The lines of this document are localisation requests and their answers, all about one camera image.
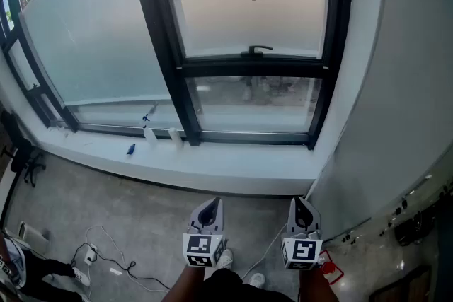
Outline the small white bottle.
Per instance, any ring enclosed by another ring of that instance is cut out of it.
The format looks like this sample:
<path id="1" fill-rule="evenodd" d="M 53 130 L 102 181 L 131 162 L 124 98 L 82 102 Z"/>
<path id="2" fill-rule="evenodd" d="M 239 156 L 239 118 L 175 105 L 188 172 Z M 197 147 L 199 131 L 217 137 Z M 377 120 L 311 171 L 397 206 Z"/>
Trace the small white bottle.
<path id="1" fill-rule="evenodd" d="M 183 140 L 180 137 L 178 130 L 174 127 L 168 130 L 168 134 L 177 149 L 183 148 Z"/>

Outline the black window frame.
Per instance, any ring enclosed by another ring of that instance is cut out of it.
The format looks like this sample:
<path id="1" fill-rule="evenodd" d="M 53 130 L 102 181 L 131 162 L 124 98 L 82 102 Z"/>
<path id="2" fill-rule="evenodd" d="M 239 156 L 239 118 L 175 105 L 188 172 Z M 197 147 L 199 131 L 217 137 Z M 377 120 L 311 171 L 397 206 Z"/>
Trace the black window frame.
<path id="1" fill-rule="evenodd" d="M 44 127 L 314 149 L 351 0 L 0 0 L 0 55 Z M 260 59 L 241 58 L 264 45 Z"/>

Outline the red white floor sign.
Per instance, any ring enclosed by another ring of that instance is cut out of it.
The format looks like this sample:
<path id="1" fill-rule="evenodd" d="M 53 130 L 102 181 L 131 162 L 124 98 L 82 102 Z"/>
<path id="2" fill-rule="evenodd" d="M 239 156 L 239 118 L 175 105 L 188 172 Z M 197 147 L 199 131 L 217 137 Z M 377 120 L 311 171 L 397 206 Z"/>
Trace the red white floor sign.
<path id="1" fill-rule="evenodd" d="M 343 278 L 344 272 L 334 263 L 329 252 L 323 250 L 318 259 L 321 266 L 321 271 L 330 285 L 334 285 Z"/>

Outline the tall white cabinet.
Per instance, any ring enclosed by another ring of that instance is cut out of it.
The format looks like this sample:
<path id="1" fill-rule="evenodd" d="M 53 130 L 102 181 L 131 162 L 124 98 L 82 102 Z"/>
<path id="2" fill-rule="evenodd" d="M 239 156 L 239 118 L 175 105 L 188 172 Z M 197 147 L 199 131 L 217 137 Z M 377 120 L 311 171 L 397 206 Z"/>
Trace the tall white cabinet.
<path id="1" fill-rule="evenodd" d="M 372 57 L 311 203 L 326 240 L 410 194 L 453 144 L 453 0 L 382 0 Z"/>

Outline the white floor device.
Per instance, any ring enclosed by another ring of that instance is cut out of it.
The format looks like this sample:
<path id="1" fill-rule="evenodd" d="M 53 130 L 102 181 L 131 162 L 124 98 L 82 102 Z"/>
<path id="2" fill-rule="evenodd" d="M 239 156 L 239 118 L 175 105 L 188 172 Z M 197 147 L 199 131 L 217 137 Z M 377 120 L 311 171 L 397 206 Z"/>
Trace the white floor device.
<path id="1" fill-rule="evenodd" d="M 18 227 L 18 235 L 21 240 L 29 244 L 33 249 L 46 250 L 49 240 L 39 230 L 33 228 L 28 223 L 22 221 Z"/>

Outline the person's black clothing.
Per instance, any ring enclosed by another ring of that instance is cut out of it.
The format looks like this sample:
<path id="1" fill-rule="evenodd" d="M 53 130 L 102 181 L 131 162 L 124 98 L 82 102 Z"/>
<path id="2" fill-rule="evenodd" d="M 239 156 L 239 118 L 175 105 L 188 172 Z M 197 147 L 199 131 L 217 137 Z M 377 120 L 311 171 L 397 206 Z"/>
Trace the person's black clothing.
<path id="1" fill-rule="evenodd" d="M 229 269 L 216 270 L 203 281 L 195 302 L 294 302 L 277 291 L 259 289 L 242 282 L 239 275 Z"/>

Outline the white power strip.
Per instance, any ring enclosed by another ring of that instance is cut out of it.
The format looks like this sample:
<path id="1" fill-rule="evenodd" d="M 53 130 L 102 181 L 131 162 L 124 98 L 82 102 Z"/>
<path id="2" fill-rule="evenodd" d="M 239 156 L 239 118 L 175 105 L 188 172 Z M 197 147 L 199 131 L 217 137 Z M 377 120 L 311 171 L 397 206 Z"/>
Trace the white power strip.
<path id="1" fill-rule="evenodd" d="M 87 247 L 88 249 L 85 254 L 84 262 L 88 266 L 91 266 L 97 259 L 97 247 L 92 243 L 88 244 Z"/>

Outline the person's right white shoe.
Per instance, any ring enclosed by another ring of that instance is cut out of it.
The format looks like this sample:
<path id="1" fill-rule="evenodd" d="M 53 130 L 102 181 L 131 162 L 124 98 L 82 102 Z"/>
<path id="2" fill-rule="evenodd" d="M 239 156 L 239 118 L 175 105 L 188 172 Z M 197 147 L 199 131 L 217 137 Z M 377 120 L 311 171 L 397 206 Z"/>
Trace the person's right white shoe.
<path id="1" fill-rule="evenodd" d="M 265 286 L 266 278 L 265 275 L 262 273 L 255 273 L 249 280 L 249 285 L 256 287 L 258 289 L 262 289 Z"/>

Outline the brown wooden board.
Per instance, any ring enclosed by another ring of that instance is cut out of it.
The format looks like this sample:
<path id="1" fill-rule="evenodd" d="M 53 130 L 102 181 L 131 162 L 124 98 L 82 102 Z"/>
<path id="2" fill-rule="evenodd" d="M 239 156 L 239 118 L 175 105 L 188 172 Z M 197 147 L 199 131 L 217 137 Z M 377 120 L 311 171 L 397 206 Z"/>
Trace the brown wooden board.
<path id="1" fill-rule="evenodd" d="M 369 302 L 429 302 L 432 267 L 419 266 L 405 277 L 377 289 Z"/>

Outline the black office chair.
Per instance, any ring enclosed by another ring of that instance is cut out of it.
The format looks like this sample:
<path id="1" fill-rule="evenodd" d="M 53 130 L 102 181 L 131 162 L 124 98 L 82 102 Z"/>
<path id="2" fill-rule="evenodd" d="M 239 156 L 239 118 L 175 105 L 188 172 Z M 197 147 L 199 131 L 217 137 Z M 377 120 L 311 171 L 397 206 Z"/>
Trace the black office chair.
<path id="1" fill-rule="evenodd" d="M 16 151 L 13 153 L 12 151 L 8 151 L 6 147 L 3 147 L 0 157 L 7 155 L 12 160 L 11 171 L 17 175 L 20 175 L 25 170 L 24 182 L 26 184 L 30 183 L 32 187 L 35 187 L 36 182 L 33 179 L 35 171 L 38 168 L 42 170 L 46 170 L 47 168 L 45 164 L 38 162 L 43 157 L 43 154 L 38 152 L 33 156 L 35 147 L 23 135 L 16 116 L 13 113 L 3 110 L 0 114 L 0 123 L 6 130 L 12 147 Z"/>

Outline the person's left white shoe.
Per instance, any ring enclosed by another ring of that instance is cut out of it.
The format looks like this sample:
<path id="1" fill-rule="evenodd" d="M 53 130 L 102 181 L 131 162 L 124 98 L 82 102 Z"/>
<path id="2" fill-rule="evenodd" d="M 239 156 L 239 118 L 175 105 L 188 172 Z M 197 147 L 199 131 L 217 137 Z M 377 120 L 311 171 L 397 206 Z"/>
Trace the person's left white shoe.
<path id="1" fill-rule="evenodd" d="M 219 261 L 217 263 L 217 269 L 232 269 L 234 261 L 234 255 L 231 249 L 227 248 L 224 250 L 222 253 L 221 257 L 219 258 Z"/>

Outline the person's white shoe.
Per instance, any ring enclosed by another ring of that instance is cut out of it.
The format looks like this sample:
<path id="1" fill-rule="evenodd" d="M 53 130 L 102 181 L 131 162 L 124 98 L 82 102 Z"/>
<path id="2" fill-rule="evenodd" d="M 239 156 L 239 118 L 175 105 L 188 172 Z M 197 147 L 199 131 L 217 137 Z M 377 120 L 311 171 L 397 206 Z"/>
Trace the person's white shoe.
<path id="1" fill-rule="evenodd" d="M 217 269 L 232 269 L 234 261 L 234 255 L 231 249 L 227 248 L 224 250 L 222 253 L 221 257 L 219 258 L 219 261 L 217 263 Z"/>
<path id="2" fill-rule="evenodd" d="M 256 287 L 258 289 L 262 289 L 265 286 L 266 278 L 265 275 L 262 273 L 255 273 L 249 280 L 249 285 Z"/>

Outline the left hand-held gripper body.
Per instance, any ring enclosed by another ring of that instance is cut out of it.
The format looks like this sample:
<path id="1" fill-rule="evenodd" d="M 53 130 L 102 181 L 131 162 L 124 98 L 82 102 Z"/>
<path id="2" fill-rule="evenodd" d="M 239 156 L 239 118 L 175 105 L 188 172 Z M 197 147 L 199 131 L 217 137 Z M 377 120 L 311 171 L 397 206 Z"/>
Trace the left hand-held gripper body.
<path id="1" fill-rule="evenodd" d="M 190 226 L 183 234 L 183 256 L 189 267 L 216 267 L 227 248 L 222 234 Z"/>

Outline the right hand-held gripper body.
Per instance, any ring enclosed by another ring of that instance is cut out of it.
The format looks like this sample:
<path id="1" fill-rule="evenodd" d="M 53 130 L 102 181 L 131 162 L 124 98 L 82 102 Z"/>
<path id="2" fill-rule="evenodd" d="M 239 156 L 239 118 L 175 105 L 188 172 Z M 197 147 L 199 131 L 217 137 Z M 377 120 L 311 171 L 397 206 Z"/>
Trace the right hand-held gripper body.
<path id="1" fill-rule="evenodd" d="M 286 269 L 311 270 L 319 266 L 323 241 L 318 231 L 283 236 L 281 252 Z"/>

